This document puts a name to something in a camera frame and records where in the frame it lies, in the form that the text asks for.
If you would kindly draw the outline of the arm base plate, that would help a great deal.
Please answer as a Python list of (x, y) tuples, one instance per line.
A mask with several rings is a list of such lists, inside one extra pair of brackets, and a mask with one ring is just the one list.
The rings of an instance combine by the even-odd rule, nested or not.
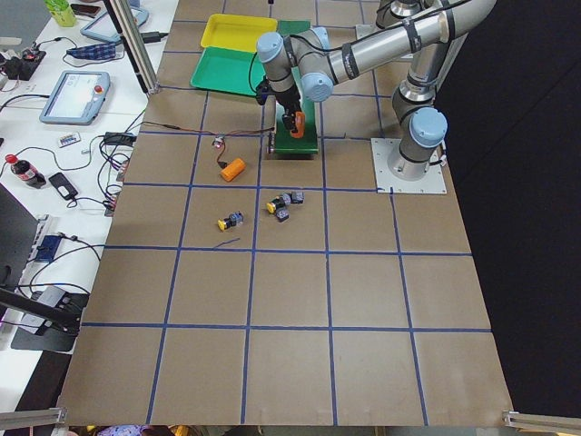
[(378, 193), (447, 193), (438, 148), (429, 162), (412, 163), (399, 154), (399, 138), (370, 141)]

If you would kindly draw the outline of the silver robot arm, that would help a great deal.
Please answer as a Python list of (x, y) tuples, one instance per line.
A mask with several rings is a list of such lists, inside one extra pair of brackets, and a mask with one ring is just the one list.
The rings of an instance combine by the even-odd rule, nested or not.
[(322, 102), (336, 85), (411, 54), (408, 75), (392, 95), (403, 137), (389, 155), (388, 166), (398, 178), (417, 181), (427, 173), (448, 129), (433, 101), (450, 47), (494, 6), (487, 0), (383, 1), (375, 32), (335, 48), (323, 27), (287, 36), (265, 33), (256, 44), (265, 77), (255, 88), (255, 98), (265, 104), (268, 96), (274, 96), (284, 109), (285, 128), (300, 137), (305, 125), (301, 98)]

